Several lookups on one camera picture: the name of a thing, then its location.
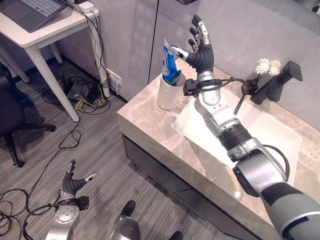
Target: sink basin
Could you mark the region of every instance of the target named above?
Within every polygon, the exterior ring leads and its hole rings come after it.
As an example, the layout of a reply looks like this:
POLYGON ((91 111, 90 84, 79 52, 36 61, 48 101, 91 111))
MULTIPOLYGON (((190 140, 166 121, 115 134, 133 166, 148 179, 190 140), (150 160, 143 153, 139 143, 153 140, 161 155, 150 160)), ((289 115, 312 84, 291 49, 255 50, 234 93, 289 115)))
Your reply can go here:
MULTIPOLYGON (((220 92, 221 98, 233 111, 240 99, 225 89, 221 89, 220 92)), ((282 151, 290 165, 288 183, 293 186, 302 138, 270 114, 260 111, 247 102, 242 103, 236 116, 252 137, 257 138, 264 145, 272 145, 282 151)), ((194 97, 175 118, 171 126, 220 162, 230 168, 235 166, 236 163, 230 160, 225 148, 207 128, 205 120, 195 109, 194 97)), ((283 158, 273 149, 267 148, 267 150, 285 169, 283 158)))

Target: white flower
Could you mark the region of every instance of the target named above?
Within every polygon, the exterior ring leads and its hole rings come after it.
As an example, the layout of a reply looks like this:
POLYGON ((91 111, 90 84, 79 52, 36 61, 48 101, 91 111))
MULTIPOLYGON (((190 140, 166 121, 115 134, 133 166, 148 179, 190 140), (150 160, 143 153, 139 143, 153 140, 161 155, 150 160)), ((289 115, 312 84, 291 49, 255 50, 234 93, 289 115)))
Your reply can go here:
POLYGON ((255 72, 257 74, 265 74, 266 72, 268 72, 269 68, 268 69, 265 69, 264 67, 261 67, 261 65, 258 65, 255 67, 255 72))
POLYGON ((254 70, 257 74, 265 74, 270 70, 270 61, 268 59, 260 58, 257 62, 259 65, 254 70))
POLYGON ((269 74, 271 76, 279 75, 280 68, 281 68, 281 63, 278 60, 271 60, 269 74))

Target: robot finger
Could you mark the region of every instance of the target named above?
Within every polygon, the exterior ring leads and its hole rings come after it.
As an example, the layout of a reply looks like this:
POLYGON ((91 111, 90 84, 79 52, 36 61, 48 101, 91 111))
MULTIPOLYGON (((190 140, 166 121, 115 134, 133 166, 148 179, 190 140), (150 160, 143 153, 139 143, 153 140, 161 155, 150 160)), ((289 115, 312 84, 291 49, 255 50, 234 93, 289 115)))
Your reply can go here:
POLYGON ((196 29, 200 35, 201 40, 203 41, 203 45, 210 44, 209 34, 208 34, 207 28, 206 28, 204 22, 202 21, 202 19, 198 15, 195 14, 193 16, 192 23, 197 24, 196 29))
POLYGON ((191 47, 195 53, 198 52, 198 45, 193 40, 189 39, 188 43, 191 45, 191 47))
POLYGON ((199 45, 200 45, 200 42, 201 42, 201 37, 200 37, 198 31, 195 30, 193 27, 190 27, 190 33, 193 35, 193 37, 194 37, 194 39, 195 39, 195 41, 196 41, 197 46, 199 46, 199 45))
POLYGON ((186 60, 189 55, 189 52, 187 52, 186 50, 184 50, 176 45, 171 45, 169 47, 169 53, 174 54, 184 60, 186 60))

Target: white cup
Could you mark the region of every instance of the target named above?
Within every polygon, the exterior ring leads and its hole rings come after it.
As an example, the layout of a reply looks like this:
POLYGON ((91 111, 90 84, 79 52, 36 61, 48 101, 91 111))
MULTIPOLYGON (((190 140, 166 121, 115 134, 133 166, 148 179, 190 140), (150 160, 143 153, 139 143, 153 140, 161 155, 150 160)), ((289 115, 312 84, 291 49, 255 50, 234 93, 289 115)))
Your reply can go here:
POLYGON ((180 73, 176 81, 176 86, 167 84, 161 76, 158 97, 156 99, 157 105, 163 110, 171 110, 175 107, 179 100, 182 89, 186 81, 186 76, 180 73))

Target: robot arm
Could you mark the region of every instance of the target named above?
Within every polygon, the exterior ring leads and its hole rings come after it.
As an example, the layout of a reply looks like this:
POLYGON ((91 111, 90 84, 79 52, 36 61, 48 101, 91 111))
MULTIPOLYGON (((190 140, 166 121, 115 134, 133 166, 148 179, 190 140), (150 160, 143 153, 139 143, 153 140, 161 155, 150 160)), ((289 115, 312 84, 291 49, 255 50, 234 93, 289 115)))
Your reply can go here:
POLYGON ((197 15, 192 23, 197 28, 197 34, 194 28, 191 28, 190 32, 197 44, 192 40, 189 40, 189 43, 193 50, 198 52, 188 53, 177 46, 169 48, 198 73, 197 80, 186 81, 184 94, 196 93, 196 110, 203 116, 209 130, 225 147, 230 159, 237 162, 233 172, 244 191, 261 198, 280 237, 284 240, 320 239, 319 204, 287 184, 288 176, 277 160, 248 133, 232 110, 221 100, 221 84, 213 75, 213 52, 208 32, 197 15))
POLYGON ((45 240, 71 240, 74 229, 79 223, 80 211, 87 209, 89 206, 89 197, 81 196, 76 198, 76 193, 85 184, 94 179, 98 173, 94 172, 85 178, 74 180, 72 177, 75 164, 75 160, 68 163, 62 182, 61 197, 57 202, 57 204, 65 205, 55 209, 53 224, 45 240))

